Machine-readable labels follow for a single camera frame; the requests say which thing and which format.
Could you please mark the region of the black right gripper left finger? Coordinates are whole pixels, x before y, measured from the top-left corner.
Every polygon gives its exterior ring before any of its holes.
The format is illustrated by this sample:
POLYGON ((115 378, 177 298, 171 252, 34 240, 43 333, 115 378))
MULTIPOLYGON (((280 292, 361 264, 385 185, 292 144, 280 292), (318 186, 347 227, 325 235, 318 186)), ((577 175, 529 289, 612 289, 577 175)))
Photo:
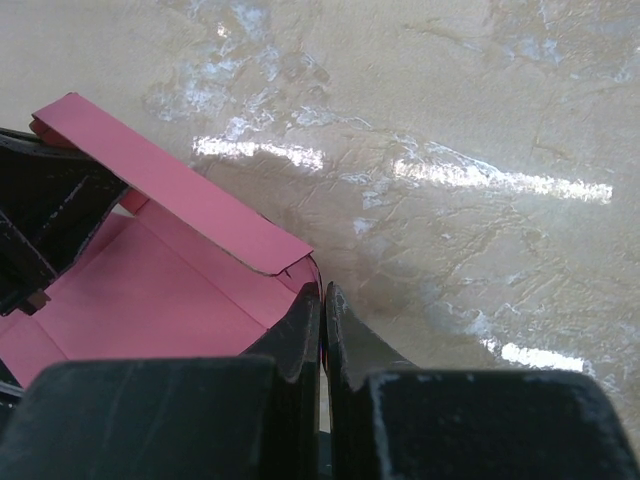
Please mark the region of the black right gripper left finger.
POLYGON ((313 479, 320 292, 236 357, 58 363, 1 436, 5 479, 313 479))

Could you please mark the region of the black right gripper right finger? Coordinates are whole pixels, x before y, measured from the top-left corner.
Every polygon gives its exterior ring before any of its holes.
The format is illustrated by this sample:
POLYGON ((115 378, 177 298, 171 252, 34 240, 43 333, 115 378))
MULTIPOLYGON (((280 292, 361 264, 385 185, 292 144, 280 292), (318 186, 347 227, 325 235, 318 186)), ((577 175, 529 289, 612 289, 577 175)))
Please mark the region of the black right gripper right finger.
POLYGON ((325 296, 337 479, 635 479, 621 422, 588 376, 422 369, 325 296))

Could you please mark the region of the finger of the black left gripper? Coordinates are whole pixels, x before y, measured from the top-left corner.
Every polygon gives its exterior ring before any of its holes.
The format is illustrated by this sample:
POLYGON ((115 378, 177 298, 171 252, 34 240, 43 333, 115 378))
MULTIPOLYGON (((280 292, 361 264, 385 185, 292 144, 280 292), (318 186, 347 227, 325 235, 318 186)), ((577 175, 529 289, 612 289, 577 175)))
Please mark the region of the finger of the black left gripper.
POLYGON ((43 308, 127 190, 78 150, 2 129, 1 314, 43 308))

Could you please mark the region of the pink paper box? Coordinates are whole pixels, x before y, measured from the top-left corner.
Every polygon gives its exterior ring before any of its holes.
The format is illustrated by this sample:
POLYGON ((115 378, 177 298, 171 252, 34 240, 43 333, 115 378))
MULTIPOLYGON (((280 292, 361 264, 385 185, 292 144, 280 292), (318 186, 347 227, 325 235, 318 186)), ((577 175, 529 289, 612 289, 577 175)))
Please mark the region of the pink paper box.
POLYGON ((64 361, 233 356, 288 312, 312 248, 79 94, 28 131, 128 185, 32 315, 1 314, 1 364, 22 386, 64 361))

